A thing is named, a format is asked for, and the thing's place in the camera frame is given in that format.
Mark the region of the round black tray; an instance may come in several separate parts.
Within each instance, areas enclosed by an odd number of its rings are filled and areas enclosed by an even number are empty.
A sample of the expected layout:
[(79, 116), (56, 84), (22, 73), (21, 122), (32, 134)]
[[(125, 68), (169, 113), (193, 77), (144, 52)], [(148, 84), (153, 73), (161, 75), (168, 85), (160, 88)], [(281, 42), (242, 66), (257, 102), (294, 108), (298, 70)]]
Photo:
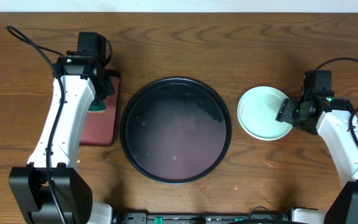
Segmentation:
[(164, 78), (139, 90), (121, 119), (121, 145), (143, 175), (165, 184), (194, 182), (224, 159), (232, 136), (229, 110), (209, 85)]

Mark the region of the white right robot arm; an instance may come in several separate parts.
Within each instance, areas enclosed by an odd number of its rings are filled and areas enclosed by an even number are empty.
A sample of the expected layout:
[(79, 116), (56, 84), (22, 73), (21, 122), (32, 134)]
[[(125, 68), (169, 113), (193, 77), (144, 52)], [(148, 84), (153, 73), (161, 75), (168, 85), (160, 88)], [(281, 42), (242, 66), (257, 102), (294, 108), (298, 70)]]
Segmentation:
[(354, 112), (349, 100), (334, 96), (328, 70), (305, 72), (301, 98), (282, 102), (276, 120), (321, 136), (342, 185), (328, 211), (294, 208), (293, 222), (358, 223), (358, 122)]

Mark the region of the red rectangular tray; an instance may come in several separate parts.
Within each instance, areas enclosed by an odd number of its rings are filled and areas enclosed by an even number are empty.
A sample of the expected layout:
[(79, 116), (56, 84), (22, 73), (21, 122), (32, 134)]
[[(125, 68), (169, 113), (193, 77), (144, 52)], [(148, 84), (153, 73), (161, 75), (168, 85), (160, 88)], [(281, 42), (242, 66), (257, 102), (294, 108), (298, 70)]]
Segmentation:
[(103, 100), (107, 106), (105, 112), (87, 112), (80, 138), (80, 145), (82, 146), (111, 146), (114, 142), (121, 74), (117, 70), (107, 70), (107, 73), (115, 93)]

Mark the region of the pale green plate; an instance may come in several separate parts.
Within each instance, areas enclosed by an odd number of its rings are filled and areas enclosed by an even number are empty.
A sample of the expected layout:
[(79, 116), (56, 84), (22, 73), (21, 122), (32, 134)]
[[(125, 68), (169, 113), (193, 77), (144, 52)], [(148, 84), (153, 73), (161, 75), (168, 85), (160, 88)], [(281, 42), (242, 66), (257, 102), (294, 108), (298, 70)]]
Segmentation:
[(270, 86), (257, 86), (246, 91), (237, 106), (237, 118), (242, 128), (252, 137), (274, 141), (287, 135), (292, 125), (276, 120), (284, 100), (282, 91)]

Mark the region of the green scrubbing sponge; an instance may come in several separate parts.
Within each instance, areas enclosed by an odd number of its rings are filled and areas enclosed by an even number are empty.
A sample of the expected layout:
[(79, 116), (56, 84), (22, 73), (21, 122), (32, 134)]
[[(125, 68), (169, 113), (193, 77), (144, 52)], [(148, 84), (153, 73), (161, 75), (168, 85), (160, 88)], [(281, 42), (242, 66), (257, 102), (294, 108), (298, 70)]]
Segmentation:
[(97, 103), (93, 102), (88, 109), (89, 113), (103, 113), (106, 111), (106, 104), (104, 101), (99, 101)]

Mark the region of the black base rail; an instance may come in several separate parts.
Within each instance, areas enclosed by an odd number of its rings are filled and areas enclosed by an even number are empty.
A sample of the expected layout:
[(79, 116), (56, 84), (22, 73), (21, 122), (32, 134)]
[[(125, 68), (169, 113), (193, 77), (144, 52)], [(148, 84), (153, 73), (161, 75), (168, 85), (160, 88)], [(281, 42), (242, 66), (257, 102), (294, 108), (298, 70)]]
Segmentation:
[(148, 210), (114, 212), (112, 224), (224, 224), (224, 223), (287, 223), (290, 212), (254, 207), (246, 213), (152, 213)]

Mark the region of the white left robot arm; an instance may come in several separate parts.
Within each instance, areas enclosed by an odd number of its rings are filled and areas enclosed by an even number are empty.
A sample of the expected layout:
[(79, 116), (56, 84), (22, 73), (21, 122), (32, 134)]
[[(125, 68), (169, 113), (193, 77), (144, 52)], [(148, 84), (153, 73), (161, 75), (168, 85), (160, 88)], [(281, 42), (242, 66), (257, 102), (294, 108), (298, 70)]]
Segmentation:
[(27, 164), (13, 167), (9, 186), (26, 223), (112, 223), (113, 207), (93, 200), (79, 175), (78, 148), (91, 105), (115, 93), (105, 67), (110, 42), (96, 32), (80, 32), (77, 50), (52, 63), (46, 47), (13, 26), (6, 29), (31, 45), (52, 70), (53, 98), (41, 137)]

